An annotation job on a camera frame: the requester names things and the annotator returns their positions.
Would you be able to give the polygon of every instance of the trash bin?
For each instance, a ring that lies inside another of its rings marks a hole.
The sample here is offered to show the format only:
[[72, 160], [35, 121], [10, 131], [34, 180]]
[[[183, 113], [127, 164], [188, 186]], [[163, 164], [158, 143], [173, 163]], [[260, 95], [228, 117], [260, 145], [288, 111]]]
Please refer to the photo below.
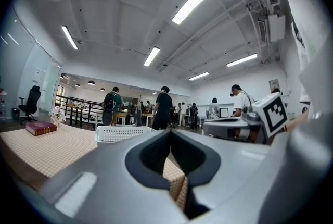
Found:
[[11, 110], [11, 116], [13, 120], [20, 120], [20, 110], [17, 108], [13, 108]]

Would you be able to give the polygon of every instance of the window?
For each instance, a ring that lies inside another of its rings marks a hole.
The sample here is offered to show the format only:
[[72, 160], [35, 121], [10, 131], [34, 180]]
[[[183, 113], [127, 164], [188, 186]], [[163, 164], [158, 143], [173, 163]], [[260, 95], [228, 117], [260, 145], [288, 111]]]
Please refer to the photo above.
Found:
[[[63, 93], [63, 87], [62, 86], [58, 86], [58, 90], [57, 90], [57, 95], [62, 96]], [[56, 97], [56, 106], [60, 105], [60, 97]]]

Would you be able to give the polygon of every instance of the bottle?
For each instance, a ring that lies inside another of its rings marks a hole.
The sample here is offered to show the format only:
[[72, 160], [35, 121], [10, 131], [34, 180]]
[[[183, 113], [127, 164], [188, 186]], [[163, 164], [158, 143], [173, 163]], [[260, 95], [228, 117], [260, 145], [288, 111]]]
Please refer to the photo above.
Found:
[[0, 121], [6, 120], [6, 107], [5, 107], [5, 100], [0, 100]]

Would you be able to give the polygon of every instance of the red book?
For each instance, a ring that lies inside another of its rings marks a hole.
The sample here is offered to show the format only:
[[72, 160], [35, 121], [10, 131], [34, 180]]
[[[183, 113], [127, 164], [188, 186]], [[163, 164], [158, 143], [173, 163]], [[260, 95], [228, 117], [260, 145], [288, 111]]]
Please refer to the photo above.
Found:
[[32, 135], [38, 136], [52, 131], [56, 131], [57, 126], [47, 121], [38, 121], [25, 124], [25, 129], [29, 131]]

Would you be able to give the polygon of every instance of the green shirt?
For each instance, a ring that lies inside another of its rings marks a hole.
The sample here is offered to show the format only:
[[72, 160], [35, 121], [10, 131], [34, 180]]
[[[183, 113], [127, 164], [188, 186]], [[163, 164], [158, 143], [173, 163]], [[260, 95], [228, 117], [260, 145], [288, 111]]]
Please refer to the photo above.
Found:
[[121, 105], [123, 102], [121, 101], [121, 96], [117, 93], [114, 97], [114, 109], [113, 112], [118, 112], [118, 106]]

